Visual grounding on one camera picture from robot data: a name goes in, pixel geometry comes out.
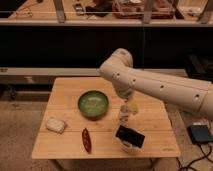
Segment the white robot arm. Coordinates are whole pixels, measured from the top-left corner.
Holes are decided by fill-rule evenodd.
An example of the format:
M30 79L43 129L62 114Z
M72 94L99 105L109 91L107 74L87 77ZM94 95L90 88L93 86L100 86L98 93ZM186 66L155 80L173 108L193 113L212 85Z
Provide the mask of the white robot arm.
M128 99L136 90L213 121L213 83L209 81L134 69L132 55L123 48L115 50L99 72L120 98Z

